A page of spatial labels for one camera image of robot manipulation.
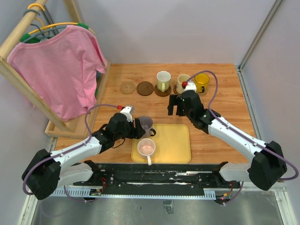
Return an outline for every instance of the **black mug handle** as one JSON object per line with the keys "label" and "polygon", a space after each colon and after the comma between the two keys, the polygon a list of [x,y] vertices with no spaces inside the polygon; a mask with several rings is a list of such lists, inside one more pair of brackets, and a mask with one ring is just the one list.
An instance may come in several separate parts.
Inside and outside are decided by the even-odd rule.
{"label": "black mug handle", "polygon": [[153,134],[152,134],[152,135],[150,135],[150,136],[151,136],[151,137],[154,137],[154,136],[156,135],[156,131],[155,131],[155,129],[151,128],[151,129],[150,129],[150,131],[152,131],[152,132],[153,132]]}

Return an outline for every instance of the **pink t-shirt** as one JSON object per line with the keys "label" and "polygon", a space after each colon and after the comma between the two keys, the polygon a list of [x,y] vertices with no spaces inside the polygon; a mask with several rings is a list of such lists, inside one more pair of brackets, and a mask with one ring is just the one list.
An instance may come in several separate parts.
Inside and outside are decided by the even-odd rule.
{"label": "pink t-shirt", "polygon": [[96,37],[73,25],[49,40],[17,44],[7,61],[63,121],[94,106],[96,70],[107,66]]}

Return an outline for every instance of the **robotic arm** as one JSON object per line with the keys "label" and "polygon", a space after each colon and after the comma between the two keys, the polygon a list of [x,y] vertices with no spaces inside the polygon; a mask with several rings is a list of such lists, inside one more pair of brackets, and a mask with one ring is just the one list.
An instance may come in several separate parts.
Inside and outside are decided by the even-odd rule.
{"label": "robotic arm", "polygon": [[[135,119],[134,126],[133,111],[133,106],[124,107],[120,113],[116,113],[111,117],[108,124],[104,124],[98,131],[94,132],[88,142],[89,138],[59,151],[47,152],[45,149],[38,151],[23,173],[22,180],[25,180],[30,169],[37,163],[51,158],[52,155],[59,156],[42,163],[26,180],[26,185],[37,199],[47,198],[57,187],[79,181],[92,180],[93,176],[97,175],[94,172],[98,170],[98,167],[93,162],[85,161],[79,165],[74,164],[86,157],[108,150],[119,139],[140,139],[145,134],[145,131],[141,127],[139,119]],[[82,147],[70,151],[81,144]]]}
{"label": "robotic arm", "polygon": [[[246,134],[231,125],[219,113],[213,111],[227,125],[227,127],[224,126],[208,109],[204,108],[199,95],[195,92],[194,85],[193,82],[189,82],[181,95],[170,96],[168,115],[172,115],[174,106],[177,106],[176,115],[187,116],[195,128],[220,138],[242,153],[250,162],[250,164],[221,163],[218,171],[221,178],[226,181],[252,181],[258,188],[269,190],[287,171],[287,168],[285,162],[258,147],[258,145],[283,157],[280,145],[275,141],[266,143]],[[237,132],[233,132],[229,127],[251,139],[253,143],[241,137]]]}

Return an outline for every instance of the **wall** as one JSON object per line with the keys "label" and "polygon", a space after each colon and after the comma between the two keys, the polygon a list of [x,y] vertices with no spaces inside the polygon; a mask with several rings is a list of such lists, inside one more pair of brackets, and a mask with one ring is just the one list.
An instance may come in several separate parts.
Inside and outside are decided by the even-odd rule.
{"label": "wall", "polygon": [[274,0],[77,0],[112,63],[235,63]]}
{"label": "wall", "polygon": [[[244,68],[254,111],[266,141],[275,140],[300,168],[300,2],[285,1]],[[286,182],[300,222],[300,179]]]}
{"label": "wall", "polygon": [[[31,3],[31,0],[0,0],[0,44]],[[52,15],[53,4],[60,6],[61,13],[53,19],[69,21],[62,0],[49,1]],[[49,146],[50,138],[44,134],[48,120],[1,75],[0,106],[0,224],[15,225],[26,197],[21,175],[34,154]]]}

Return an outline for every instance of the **brown coaster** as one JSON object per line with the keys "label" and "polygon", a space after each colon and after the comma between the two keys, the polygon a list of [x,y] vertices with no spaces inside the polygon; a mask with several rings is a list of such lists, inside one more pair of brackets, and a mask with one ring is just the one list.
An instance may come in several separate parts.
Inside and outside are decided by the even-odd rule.
{"label": "brown coaster", "polygon": [[155,85],[155,87],[154,87],[154,92],[155,92],[155,94],[157,94],[157,95],[160,96],[160,97],[166,97],[166,96],[168,96],[168,95],[171,93],[171,91],[172,91],[171,86],[168,88],[168,90],[166,90],[166,91],[164,91],[164,92],[160,91],[160,90],[158,89],[158,86],[157,86],[157,85]]}
{"label": "brown coaster", "polygon": [[120,90],[124,94],[130,94],[135,91],[135,84],[131,81],[123,82],[120,86]]}
{"label": "brown coaster", "polygon": [[139,93],[142,96],[148,96],[152,94],[153,90],[153,84],[148,81],[140,82],[136,87],[137,93]]}
{"label": "brown coaster", "polygon": [[175,86],[173,87],[174,94],[175,94],[175,95],[180,95],[180,94],[177,92],[176,87],[177,87],[177,85],[175,85]]}

